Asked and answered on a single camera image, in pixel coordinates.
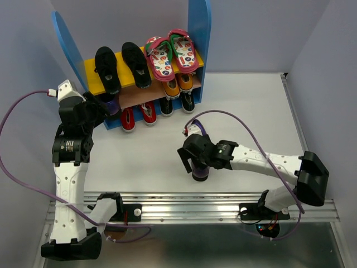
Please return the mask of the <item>purple shoe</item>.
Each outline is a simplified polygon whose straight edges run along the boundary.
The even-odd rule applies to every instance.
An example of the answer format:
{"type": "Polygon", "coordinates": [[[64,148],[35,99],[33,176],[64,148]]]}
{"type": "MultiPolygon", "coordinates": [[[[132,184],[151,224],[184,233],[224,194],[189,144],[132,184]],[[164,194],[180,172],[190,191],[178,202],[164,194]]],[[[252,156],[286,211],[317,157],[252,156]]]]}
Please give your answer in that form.
{"type": "MultiPolygon", "coordinates": [[[[196,126],[198,134],[204,136],[206,135],[206,130],[203,124],[195,119],[192,121],[191,126],[196,126]]],[[[196,181],[205,181],[209,176],[210,168],[195,159],[191,159],[192,177],[196,181]]]]}
{"type": "Polygon", "coordinates": [[[120,119],[122,109],[119,104],[119,97],[117,94],[103,93],[99,95],[99,100],[107,107],[110,115],[109,120],[120,119]]]}

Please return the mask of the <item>black white high-top sneaker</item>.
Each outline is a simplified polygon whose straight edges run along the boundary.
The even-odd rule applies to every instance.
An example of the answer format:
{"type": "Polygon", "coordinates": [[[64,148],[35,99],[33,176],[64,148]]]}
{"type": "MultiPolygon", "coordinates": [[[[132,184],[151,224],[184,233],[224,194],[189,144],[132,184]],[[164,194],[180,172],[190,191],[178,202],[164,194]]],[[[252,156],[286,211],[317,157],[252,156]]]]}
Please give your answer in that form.
{"type": "Polygon", "coordinates": [[[173,114],[172,100],[166,97],[159,99],[160,111],[164,117],[170,117],[173,114]]]}

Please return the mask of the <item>pink patterned sandal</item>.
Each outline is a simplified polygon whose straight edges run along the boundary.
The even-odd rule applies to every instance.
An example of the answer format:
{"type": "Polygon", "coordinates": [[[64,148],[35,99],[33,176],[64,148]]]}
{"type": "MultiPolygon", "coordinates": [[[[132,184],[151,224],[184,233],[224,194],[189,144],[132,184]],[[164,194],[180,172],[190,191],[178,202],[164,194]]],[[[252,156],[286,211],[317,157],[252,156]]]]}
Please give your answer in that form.
{"type": "Polygon", "coordinates": [[[150,38],[144,46],[144,55],[156,80],[169,82],[174,78],[173,52],[168,39],[158,36],[150,38]]]}
{"type": "Polygon", "coordinates": [[[172,47],[176,65],[180,73],[193,73],[199,67],[194,42],[189,34],[179,28],[173,29],[168,34],[168,41],[172,47]]]}

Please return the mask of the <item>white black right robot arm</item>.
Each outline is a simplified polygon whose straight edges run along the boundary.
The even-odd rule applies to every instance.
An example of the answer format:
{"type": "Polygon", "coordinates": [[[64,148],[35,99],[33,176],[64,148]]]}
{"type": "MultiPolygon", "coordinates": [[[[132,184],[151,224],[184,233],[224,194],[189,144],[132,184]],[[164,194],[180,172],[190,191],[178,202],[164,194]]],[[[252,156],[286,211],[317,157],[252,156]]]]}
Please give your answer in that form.
{"type": "Polygon", "coordinates": [[[233,141],[212,143],[208,135],[191,134],[177,152],[196,181],[205,181],[210,168],[250,171],[282,181],[282,187],[265,190],[257,202],[240,205],[243,221],[287,220],[288,207],[294,204],[325,204],[329,171],[311,151],[302,156],[269,155],[233,141]]]}

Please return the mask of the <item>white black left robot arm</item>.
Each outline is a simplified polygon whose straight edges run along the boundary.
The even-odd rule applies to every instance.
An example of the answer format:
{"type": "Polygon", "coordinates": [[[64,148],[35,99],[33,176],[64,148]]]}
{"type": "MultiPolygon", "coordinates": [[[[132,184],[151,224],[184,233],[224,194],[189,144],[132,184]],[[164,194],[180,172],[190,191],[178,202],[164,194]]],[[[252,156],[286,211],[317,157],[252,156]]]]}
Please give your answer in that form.
{"type": "Polygon", "coordinates": [[[58,96],[59,125],[52,146],[56,176],[55,220],[41,256],[56,261],[95,260],[102,233],[112,219],[124,214],[119,193],[103,193],[89,216],[84,215],[84,183],[93,147],[92,134],[109,111],[89,92],[58,96]]]}

